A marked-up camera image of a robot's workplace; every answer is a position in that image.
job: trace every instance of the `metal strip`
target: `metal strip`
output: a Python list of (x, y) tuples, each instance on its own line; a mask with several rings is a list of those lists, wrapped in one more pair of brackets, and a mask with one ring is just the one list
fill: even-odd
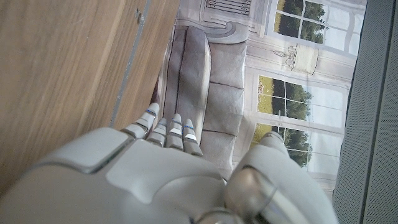
[[(146, 17), (147, 17), (147, 14), (148, 14), (150, 2), (151, 2), (151, 0), (147, 0), (146, 3), (145, 3), (145, 8), (144, 8), (144, 12), (143, 12), (144, 21), (146, 20)], [(129, 61), (128, 61), (127, 66), (126, 66), (126, 71), (124, 72), (124, 77), (123, 77), (123, 80), (122, 80), (122, 84), (120, 86), (119, 93), (118, 93), (118, 96), (116, 97), (116, 102), (115, 102), (115, 105), (114, 105), (114, 108), (113, 108), (113, 114), (112, 114), (111, 122), (109, 123), (109, 127), (110, 128), (113, 128), (114, 121), (116, 119), (116, 115), (118, 114), (118, 110), (119, 110), (119, 107), (120, 107), (120, 102), (121, 102), (124, 90), (126, 89), (126, 83), (127, 83), (128, 78), (129, 78), (131, 64), (132, 64), (132, 61), (134, 60), (134, 56), (135, 56), (137, 48), (138, 48), (138, 43), (139, 43), (139, 40), (141, 38), (142, 30), (144, 28), (144, 24), (145, 23), (141, 23), (140, 22), (139, 27), (138, 27), (138, 31), (137, 31), (137, 34), (136, 34), (136, 38), (134, 39), (134, 44), (133, 44), (132, 49), (131, 49)]]

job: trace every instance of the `window frame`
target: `window frame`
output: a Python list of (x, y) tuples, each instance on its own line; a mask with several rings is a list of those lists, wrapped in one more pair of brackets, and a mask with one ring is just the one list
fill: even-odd
[[(267, 28), (266, 28), (265, 35), (273, 36), (273, 37), (276, 37), (278, 39), (283, 39), (285, 41), (293, 42), (293, 43), (296, 43), (296, 44), (307, 45), (309, 47), (313, 47), (313, 48), (320, 49), (320, 50), (327, 50), (327, 51), (330, 51), (330, 52), (333, 52), (333, 53), (336, 53), (336, 54), (339, 54), (339, 55), (344, 55), (345, 57), (350, 57), (350, 58), (356, 58), (357, 57), (357, 55), (349, 53), (349, 45), (350, 45), (351, 38), (352, 38), (353, 35), (360, 35), (359, 32), (355, 32), (354, 31), (354, 26), (355, 26), (355, 15), (363, 16), (363, 14), (364, 14), (364, 12), (362, 12), (361, 9), (355, 10), (355, 9), (350, 8), (349, 11), (347, 11), (346, 6), (336, 7), (334, 4), (325, 4), (325, 1), (316, 2), (316, 1), (302, 0), (303, 1), (303, 10), (302, 10), (301, 16), (298, 16), (298, 15), (294, 15), (294, 14), (290, 14), (288, 12), (284, 12), (284, 11), (278, 10), (277, 9), (278, 1), (279, 0), (272, 0), (271, 1), (270, 8), (269, 8), (269, 13), (268, 13)], [(319, 22), (319, 21), (304, 17), (306, 2), (312, 2), (312, 3), (316, 3), (316, 4), (323, 4), (323, 5), (328, 7), (325, 23), (322, 23), (322, 22)], [(336, 9), (340, 9), (342, 11), (348, 12), (348, 14), (349, 14), (349, 26), (348, 26), (347, 29), (342, 29), (342, 28), (335, 27), (335, 26), (329, 26), (327, 24), (328, 19), (329, 19), (329, 15), (330, 15), (329, 8), (331, 8), (331, 7), (334, 7)], [(275, 24), (276, 13), (279, 13), (279, 14), (282, 14), (282, 15), (285, 15), (285, 16), (289, 16), (289, 17), (293, 17), (293, 18), (296, 18), (296, 19), (300, 19), (300, 27), (299, 27), (299, 30), (298, 30), (298, 36), (297, 37), (290, 37), (290, 36), (287, 36), (287, 35), (283, 35), (283, 34), (279, 34), (279, 33), (274, 32), (274, 24)], [(317, 43), (314, 43), (314, 42), (309, 41), (309, 40), (301, 39), (301, 31), (302, 31), (303, 21), (309, 21), (309, 22), (313, 22), (313, 23), (325, 26), (325, 29), (323, 31), (324, 38), (326, 38), (326, 27), (330, 27), (332, 29), (341, 30), (341, 31), (346, 32), (345, 49), (344, 50), (340, 50), (340, 49), (336, 49), (334, 47), (326, 46), (325, 45), (325, 41), (322, 44), (317, 44)]]

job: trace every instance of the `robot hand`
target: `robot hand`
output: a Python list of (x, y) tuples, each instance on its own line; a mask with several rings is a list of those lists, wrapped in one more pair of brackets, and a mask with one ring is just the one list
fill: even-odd
[(267, 133), (228, 183), (179, 114), (150, 132), (153, 103), (121, 131), (101, 128), (43, 158), (0, 199), (4, 223), (337, 223), (319, 186)]
[(157, 103), (152, 103), (135, 123), (130, 124), (122, 131), (130, 134), (136, 139), (142, 139), (147, 136), (147, 141), (160, 147), (178, 149), (194, 156), (203, 155), (197, 143), (192, 121), (186, 119), (182, 126), (181, 116), (179, 114), (174, 115), (174, 118), (170, 122), (169, 129), (166, 128), (167, 120), (162, 118), (157, 123), (155, 129), (148, 135), (148, 131), (152, 127), (158, 112), (159, 105)]

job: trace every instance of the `gray fabric panel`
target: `gray fabric panel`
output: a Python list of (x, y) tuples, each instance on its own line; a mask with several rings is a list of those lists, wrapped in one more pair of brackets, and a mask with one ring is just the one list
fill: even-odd
[(177, 106), (178, 76), (180, 75), (182, 55), (185, 46), (185, 30), (175, 30), (172, 52), (167, 69), (167, 86), (163, 117), (170, 121)]
[(244, 88), (244, 61), (247, 42), (209, 44), (211, 52), (210, 81)]
[(207, 47), (206, 34), (200, 29), (189, 27), (180, 70), (176, 113), (181, 115), (182, 120), (192, 120), (198, 139), (200, 133), (196, 128), (203, 126), (210, 78), (210, 72), (206, 71), (206, 63), (210, 66), (210, 58), (206, 56)]
[(238, 136), (243, 117), (243, 90), (210, 83), (204, 130)]
[(333, 197), (340, 223), (361, 223), (364, 213), (394, 3), (369, 1), (367, 8)]
[(230, 134), (203, 131), (200, 148), (203, 158), (212, 162), (225, 179), (232, 174), (232, 153), (236, 137)]
[(395, 11), (363, 223), (398, 223), (398, 30)]

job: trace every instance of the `armchair cushion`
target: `armchair cushion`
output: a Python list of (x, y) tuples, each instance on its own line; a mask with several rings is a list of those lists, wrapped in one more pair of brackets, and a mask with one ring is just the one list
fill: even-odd
[(210, 81), (244, 88), (244, 61), (247, 42), (209, 44), (211, 52)]
[(203, 130), (238, 135), (243, 117), (243, 89), (210, 83)]

